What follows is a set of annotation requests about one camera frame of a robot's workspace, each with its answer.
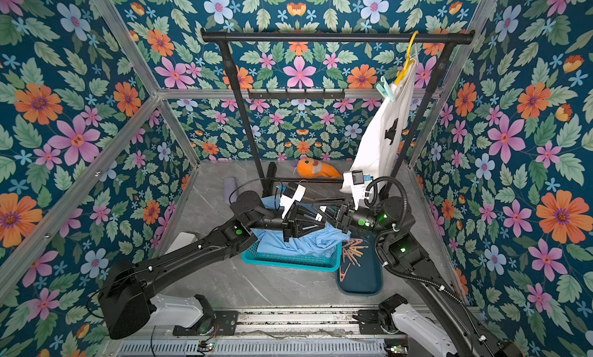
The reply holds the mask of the light blue t-shirt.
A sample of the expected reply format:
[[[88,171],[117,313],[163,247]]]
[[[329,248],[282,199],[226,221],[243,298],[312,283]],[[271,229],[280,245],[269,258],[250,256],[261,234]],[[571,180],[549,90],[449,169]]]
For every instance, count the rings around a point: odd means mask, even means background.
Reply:
[[[284,242],[283,233],[277,230],[252,229],[259,246],[257,253],[287,257],[312,256],[329,258],[338,244],[351,239],[351,233],[343,233],[326,223],[324,229],[307,234],[301,238],[290,238]]]

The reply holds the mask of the white t-shirt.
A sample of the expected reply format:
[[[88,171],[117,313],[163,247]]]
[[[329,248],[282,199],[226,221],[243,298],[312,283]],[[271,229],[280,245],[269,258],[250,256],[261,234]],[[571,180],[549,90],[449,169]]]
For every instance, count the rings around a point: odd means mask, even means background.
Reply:
[[[409,113],[415,89],[415,73],[418,66],[415,60],[400,85],[390,83],[395,94],[395,102],[384,99],[367,126],[358,153],[349,172],[362,170],[374,178],[390,176],[398,159],[399,146],[404,128],[409,122]]]

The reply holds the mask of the light green clothespin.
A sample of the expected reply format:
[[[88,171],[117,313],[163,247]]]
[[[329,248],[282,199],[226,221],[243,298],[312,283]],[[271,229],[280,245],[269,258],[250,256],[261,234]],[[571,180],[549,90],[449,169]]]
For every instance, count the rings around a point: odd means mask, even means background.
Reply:
[[[395,94],[391,88],[390,83],[385,77],[381,77],[375,84],[375,89],[384,99],[389,99],[390,102],[395,102]]]

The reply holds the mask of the yellow plastic hanger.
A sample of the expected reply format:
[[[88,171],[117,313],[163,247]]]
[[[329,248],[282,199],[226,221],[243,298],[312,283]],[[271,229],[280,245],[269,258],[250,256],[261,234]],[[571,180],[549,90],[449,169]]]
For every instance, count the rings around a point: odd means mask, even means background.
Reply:
[[[402,69],[398,72],[395,81],[394,81],[394,85],[400,85],[400,83],[406,79],[407,77],[407,73],[409,71],[410,66],[415,63],[415,60],[412,58],[412,48],[414,46],[415,43],[415,38],[418,35],[418,31],[415,31],[412,34],[411,39],[409,40],[409,45],[408,48],[406,50],[406,61],[404,63],[404,66],[402,67]]]

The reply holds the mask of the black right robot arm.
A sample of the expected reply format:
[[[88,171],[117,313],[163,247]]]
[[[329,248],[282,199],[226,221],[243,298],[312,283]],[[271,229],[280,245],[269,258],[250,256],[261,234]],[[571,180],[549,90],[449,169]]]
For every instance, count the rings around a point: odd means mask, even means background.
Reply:
[[[313,208],[333,227],[374,235],[373,251],[381,266],[403,279],[424,301],[436,321],[418,314],[401,295],[379,306],[381,326],[406,334],[433,356],[521,356],[512,341],[498,338],[466,307],[440,276],[425,248],[413,236],[415,224],[403,184],[379,177],[363,188],[358,199],[324,198]]]

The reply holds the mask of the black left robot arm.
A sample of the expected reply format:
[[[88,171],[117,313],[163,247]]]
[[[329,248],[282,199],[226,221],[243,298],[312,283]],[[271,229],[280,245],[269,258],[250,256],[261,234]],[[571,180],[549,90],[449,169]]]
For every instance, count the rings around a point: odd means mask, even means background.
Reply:
[[[176,297],[160,301],[158,293],[197,270],[250,249],[257,241],[255,229],[279,231],[283,239],[290,240],[326,226],[321,215],[300,204],[268,209],[254,191],[241,193],[230,208],[231,219],[193,244],[137,264],[123,260],[111,265],[98,292],[110,338],[127,338],[147,325],[196,328],[205,303]]]

